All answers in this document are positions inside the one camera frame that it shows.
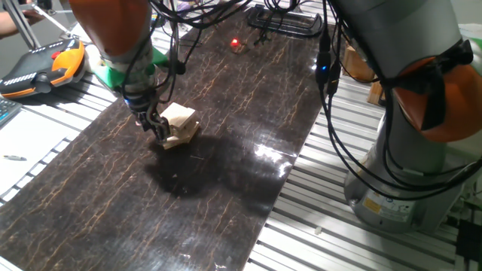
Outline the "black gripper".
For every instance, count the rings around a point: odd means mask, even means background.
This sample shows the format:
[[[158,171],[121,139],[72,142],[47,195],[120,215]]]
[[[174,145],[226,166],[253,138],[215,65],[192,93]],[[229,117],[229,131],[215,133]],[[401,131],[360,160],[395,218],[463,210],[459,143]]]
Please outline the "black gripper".
[[[164,143],[171,132],[169,121],[157,112],[158,100],[156,87],[128,84],[124,88],[124,101],[136,116],[136,125],[151,129],[157,142]]]

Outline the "person's hand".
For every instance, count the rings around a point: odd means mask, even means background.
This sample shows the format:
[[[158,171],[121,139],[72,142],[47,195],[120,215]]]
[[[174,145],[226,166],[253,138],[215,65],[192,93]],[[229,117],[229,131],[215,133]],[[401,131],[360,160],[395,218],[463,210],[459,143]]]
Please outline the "person's hand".
[[[23,15],[29,25],[34,25],[44,19],[44,17],[35,10],[24,10]]]

